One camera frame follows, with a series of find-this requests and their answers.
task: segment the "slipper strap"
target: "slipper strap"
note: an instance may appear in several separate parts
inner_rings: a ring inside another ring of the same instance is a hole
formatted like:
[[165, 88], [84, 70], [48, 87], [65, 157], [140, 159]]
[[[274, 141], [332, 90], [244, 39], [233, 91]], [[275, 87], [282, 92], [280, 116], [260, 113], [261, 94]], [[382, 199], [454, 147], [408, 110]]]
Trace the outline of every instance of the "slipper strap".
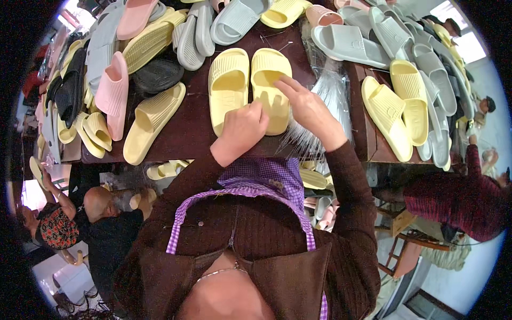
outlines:
[[208, 79], [210, 83], [208, 86], [211, 86], [224, 74], [231, 71], [241, 71], [244, 74], [244, 78], [248, 80], [249, 77], [249, 61], [246, 55], [233, 55], [227, 56], [221, 59], [215, 59], [210, 67], [210, 76]]
[[373, 112], [380, 120], [382, 129], [389, 132], [395, 121], [402, 116], [406, 102], [400, 99], [387, 85], [381, 84], [379, 87], [381, 88], [379, 92], [376, 95], [372, 93], [368, 101], [375, 106]]

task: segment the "woman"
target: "woman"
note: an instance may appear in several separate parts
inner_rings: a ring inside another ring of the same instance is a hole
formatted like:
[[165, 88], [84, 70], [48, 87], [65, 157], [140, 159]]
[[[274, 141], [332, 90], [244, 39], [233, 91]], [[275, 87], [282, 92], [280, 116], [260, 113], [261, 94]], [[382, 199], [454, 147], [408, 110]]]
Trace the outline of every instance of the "woman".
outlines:
[[269, 118], [253, 102], [154, 204], [114, 278], [133, 318], [359, 319], [380, 288], [376, 208], [343, 128], [314, 93], [275, 83], [324, 148], [340, 201], [332, 233], [304, 215], [297, 159], [238, 159]]
[[508, 223], [510, 171], [497, 180], [482, 175], [477, 138], [469, 137], [467, 176], [458, 173], [425, 174], [399, 190], [375, 190], [387, 202], [405, 202], [414, 215], [461, 229], [483, 242], [496, 237]]

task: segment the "window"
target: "window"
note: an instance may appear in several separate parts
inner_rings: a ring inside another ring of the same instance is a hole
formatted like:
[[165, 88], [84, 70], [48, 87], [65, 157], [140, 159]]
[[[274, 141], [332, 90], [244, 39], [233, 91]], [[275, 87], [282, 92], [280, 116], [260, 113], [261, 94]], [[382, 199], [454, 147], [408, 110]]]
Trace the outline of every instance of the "window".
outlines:
[[449, 0], [432, 9], [430, 14], [438, 17], [441, 21], [452, 18], [459, 25], [462, 36], [455, 37], [453, 41], [458, 45], [457, 52], [465, 63], [471, 63], [485, 58], [485, 51], [480, 41], [478, 41], [475, 31], [469, 26]]

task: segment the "hand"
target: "hand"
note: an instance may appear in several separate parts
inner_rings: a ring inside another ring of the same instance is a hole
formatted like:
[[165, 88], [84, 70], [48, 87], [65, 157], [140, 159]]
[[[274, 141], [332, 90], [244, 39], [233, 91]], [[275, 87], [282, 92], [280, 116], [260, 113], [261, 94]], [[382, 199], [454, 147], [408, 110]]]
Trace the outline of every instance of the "hand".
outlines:
[[347, 142], [343, 126], [316, 93], [287, 76], [280, 77], [274, 85], [290, 100], [293, 118], [320, 139], [327, 152]]
[[221, 136], [210, 151], [218, 164], [229, 166], [263, 138], [268, 127], [268, 115], [261, 102], [255, 101], [224, 116]]
[[470, 144], [477, 144], [477, 136], [475, 136], [475, 135], [470, 135], [468, 140], [469, 140]]

